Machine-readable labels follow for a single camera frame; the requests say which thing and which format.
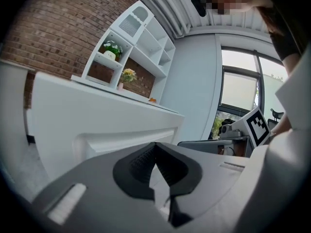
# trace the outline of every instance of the black shirt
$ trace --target black shirt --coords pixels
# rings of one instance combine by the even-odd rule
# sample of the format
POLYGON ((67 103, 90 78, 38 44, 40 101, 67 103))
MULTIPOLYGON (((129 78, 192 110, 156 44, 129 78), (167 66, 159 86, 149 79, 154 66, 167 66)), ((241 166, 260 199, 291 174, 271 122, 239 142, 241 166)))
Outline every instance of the black shirt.
POLYGON ((283 61, 287 56, 291 54, 299 54, 299 50, 292 37, 292 34, 287 28, 282 16, 276 11, 275 8, 266 11, 270 13, 270 17, 273 18, 273 22, 277 25, 278 29, 281 32, 281 34, 269 32, 272 43, 281 61, 283 61))
POLYGON ((270 33, 270 36, 280 59, 284 60, 285 57, 293 53, 302 55, 311 36, 307 13, 310 0, 272 0, 272 2, 275 7, 271 13, 274 13, 274 22, 282 31, 282 35, 270 33))

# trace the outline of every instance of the window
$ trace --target window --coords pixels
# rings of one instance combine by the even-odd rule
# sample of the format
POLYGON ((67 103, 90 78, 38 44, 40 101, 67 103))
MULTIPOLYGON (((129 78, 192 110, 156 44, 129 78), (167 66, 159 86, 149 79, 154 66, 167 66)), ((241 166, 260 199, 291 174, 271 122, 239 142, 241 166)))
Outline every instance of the window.
POLYGON ((223 66, 243 68, 257 71, 254 56, 251 54, 222 50, 223 66))
POLYGON ((266 120, 274 119, 271 109, 276 112, 284 112, 283 106, 276 97, 276 91, 282 86, 284 81, 288 78, 288 75, 284 66, 261 57, 259 60, 263 72, 265 88, 264 117, 266 120))
POLYGON ((221 123, 239 120, 259 107, 265 119, 273 119, 271 109, 284 112, 275 92, 287 79, 286 69, 277 60, 256 51, 223 48, 223 85, 218 111, 212 127, 218 138, 221 123))
POLYGON ((222 104, 251 111, 254 106, 257 79, 236 73, 224 73, 222 104))

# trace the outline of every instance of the small flower pot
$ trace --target small flower pot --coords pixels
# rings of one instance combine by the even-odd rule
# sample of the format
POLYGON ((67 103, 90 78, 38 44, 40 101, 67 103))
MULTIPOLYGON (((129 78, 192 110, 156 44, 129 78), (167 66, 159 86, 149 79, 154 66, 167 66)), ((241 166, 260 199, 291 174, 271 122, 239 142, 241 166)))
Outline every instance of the small flower pot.
POLYGON ((123 84, 123 83, 120 83, 120 84, 118 85, 118 91, 122 91, 122 90, 123 90, 123 86, 124 86, 124 84, 123 84))
POLYGON ((116 55, 111 51, 106 51, 104 56, 111 60, 116 60, 116 55))

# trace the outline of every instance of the yellow flowers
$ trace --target yellow flowers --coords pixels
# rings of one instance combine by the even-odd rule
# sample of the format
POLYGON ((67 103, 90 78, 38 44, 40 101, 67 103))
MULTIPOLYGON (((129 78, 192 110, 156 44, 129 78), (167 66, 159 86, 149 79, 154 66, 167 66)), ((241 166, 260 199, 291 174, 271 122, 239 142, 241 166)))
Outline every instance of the yellow flowers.
POLYGON ((135 72, 132 69, 125 69, 123 71, 123 74, 127 74, 127 75, 135 75, 135 72))
POLYGON ((132 69, 125 69, 121 75, 121 82, 129 83, 136 80, 136 73, 132 69))

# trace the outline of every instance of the white wall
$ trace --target white wall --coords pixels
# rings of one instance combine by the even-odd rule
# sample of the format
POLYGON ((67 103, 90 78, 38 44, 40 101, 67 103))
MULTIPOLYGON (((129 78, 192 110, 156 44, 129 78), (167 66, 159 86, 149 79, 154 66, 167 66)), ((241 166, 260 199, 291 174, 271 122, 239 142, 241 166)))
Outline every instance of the white wall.
POLYGON ((28 148, 23 114, 27 72, 0 62, 0 157, 13 180, 28 148))
POLYGON ((208 139, 222 82, 219 41, 214 34, 206 34, 174 44, 176 52, 160 104, 185 116, 179 141, 208 139))

